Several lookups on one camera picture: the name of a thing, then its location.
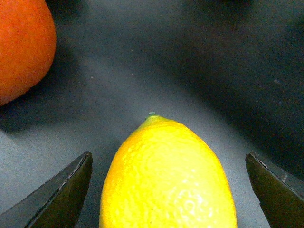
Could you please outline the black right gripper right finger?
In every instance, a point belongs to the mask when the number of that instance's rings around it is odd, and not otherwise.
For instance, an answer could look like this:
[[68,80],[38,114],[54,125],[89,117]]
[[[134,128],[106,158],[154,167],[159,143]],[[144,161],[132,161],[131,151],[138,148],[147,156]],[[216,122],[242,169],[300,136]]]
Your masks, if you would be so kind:
[[261,155],[246,155],[252,189],[272,228],[304,226],[304,182]]

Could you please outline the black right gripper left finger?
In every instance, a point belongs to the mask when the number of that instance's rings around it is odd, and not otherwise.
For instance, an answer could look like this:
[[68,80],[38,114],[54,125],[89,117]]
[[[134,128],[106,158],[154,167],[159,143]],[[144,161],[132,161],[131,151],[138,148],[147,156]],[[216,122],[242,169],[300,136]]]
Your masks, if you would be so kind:
[[73,228],[92,174],[91,152],[84,152],[24,200],[0,216],[2,228]]

